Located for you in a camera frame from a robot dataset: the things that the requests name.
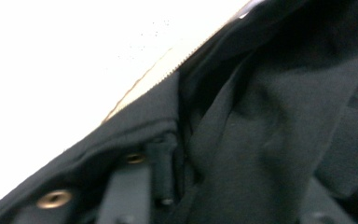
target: zipper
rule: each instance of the zipper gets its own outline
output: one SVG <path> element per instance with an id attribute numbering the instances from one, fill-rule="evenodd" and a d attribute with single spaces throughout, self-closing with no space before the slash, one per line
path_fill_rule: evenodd
<path id="1" fill-rule="evenodd" d="M 172 75 L 194 52 L 211 39 L 226 24 L 237 18 L 242 19 L 260 2 L 262 1 L 236 0 L 225 2 L 224 5 L 219 8 L 219 12 L 212 15 L 216 20 L 208 24 L 202 24 L 202 27 L 195 30 L 190 36 L 181 38 L 176 45 L 168 49 L 124 94 L 123 98 L 117 102 L 115 108 L 111 110 L 103 120 L 103 123 L 110 120 L 116 113 L 153 89 L 165 78 Z"/>

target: black strap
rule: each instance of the black strap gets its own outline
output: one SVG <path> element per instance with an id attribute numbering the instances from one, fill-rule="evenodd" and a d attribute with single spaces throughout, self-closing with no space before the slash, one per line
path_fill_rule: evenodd
<path id="1" fill-rule="evenodd" d="M 300 224 L 354 224 L 350 217 L 313 178 L 300 212 Z"/>
<path id="2" fill-rule="evenodd" d="M 148 224 L 151 213 L 152 171 L 144 160 L 115 170 L 104 194 L 97 224 Z"/>

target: metal grommet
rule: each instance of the metal grommet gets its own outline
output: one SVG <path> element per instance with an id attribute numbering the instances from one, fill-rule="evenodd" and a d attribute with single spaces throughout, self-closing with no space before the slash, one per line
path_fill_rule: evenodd
<path id="1" fill-rule="evenodd" d="M 140 153 L 134 153 L 127 156 L 127 163 L 136 164 L 143 162 L 145 160 L 145 156 Z"/>
<path id="2" fill-rule="evenodd" d="M 40 198 L 36 205 L 41 209 L 57 208 L 65 205 L 72 199 L 72 194 L 66 189 L 54 190 L 42 198 Z"/>

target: white background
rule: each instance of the white background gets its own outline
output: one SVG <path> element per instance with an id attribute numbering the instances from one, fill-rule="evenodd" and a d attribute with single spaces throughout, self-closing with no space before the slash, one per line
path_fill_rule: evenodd
<path id="1" fill-rule="evenodd" d="M 95 129 L 196 29 L 195 4 L 0 1 L 0 198 Z"/>

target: black jacket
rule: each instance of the black jacket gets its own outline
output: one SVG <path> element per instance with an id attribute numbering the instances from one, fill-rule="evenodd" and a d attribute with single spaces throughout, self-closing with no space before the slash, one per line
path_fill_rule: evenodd
<path id="1" fill-rule="evenodd" d="M 159 147 L 173 204 L 155 223 L 296 223 L 313 176 L 358 221 L 358 0 L 268 0 L 228 24 L 10 192 L 0 223 L 55 189 L 81 223 L 122 157 Z"/>

